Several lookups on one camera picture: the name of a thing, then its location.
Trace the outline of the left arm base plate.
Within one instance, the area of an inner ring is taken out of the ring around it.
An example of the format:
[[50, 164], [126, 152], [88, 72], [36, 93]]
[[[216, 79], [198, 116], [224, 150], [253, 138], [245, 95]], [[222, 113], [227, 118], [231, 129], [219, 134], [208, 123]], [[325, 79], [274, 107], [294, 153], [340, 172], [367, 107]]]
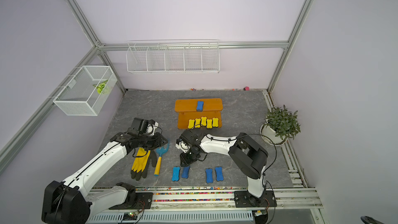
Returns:
[[109, 209], [150, 209], [152, 205], [153, 193], [149, 192], [133, 192], [128, 193], [125, 202], [115, 205]]

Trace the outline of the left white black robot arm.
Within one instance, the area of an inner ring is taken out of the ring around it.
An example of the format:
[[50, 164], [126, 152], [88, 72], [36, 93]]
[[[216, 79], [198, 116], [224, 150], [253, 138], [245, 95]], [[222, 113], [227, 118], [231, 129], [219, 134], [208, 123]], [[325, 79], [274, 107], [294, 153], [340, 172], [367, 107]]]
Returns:
[[119, 160], [136, 148], [160, 148], [168, 140], [160, 133], [119, 132], [86, 165], [61, 182], [53, 181], [44, 192], [41, 219], [47, 224], [85, 224], [92, 216], [112, 207], [142, 208], [136, 188], [126, 183], [89, 196], [93, 186]]

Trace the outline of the blue whiteboard eraser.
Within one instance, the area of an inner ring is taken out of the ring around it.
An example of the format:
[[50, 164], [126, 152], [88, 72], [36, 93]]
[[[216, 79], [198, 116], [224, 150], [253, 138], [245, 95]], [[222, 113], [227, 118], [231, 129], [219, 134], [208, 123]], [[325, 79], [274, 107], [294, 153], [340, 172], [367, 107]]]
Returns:
[[203, 101], [197, 101], [197, 112], [202, 112], [204, 109], [204, 102]]
[[214, 182], [213, 179], [213, 170], [211, 168], [205, 170], [206, 173], [206, 183], [212, 184]]
[[184, 179], [189, 178], [189, 171], [190, 171], [190, 166], [183, 167], [182, 168], [181, 178], [184, 178]]
[[173, 167], [172, 181], [179, 181], [180, 167]]
[[215, 167], [216, 181], [224, 181], [222, 167]]

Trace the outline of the orange two-tier wooden shelf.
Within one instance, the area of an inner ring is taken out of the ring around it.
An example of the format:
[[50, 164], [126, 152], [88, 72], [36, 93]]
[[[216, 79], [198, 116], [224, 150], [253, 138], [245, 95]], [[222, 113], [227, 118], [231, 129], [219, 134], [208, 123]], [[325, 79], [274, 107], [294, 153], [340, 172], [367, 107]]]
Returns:
[[[197, 112], [197, 101], [204, 102], [204, 109], [202, 112]], [[178, 113], [177, 127], [179, 129], [188, 129], [190, 119], [207, 117], [207, 119], [218, 118], [218, 128], [220, 128], [222, 127], [222, 110], [223, 103], [221, 98], [177, 100], [175, 102], [175, 112]]]

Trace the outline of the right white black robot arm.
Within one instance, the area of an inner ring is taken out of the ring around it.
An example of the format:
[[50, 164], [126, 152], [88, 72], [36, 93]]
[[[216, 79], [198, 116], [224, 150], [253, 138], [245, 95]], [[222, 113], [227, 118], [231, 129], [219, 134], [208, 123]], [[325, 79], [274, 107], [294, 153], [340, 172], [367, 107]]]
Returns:
[[200, 159], [201, 153], [217, 153], [229, 156], [248, 179], [248, 194], [256, 200], [265, 192], [264, 175], [268, 152], [246, 133], [233, 137], [197, 135], [184, 130], [176, 140], [180, 149], [180, 166], [187, 167]]

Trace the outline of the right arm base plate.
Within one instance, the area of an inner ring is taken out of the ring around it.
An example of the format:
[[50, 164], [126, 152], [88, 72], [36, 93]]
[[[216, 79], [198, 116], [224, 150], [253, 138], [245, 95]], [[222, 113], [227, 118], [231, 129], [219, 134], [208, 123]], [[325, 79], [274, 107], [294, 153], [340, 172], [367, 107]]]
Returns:
[[259, 198], [251, 195], [248, 191], [235, 191], [233, 199], [237, 208], [277, 206], [275, 194], [271, 190], [265, 190]]

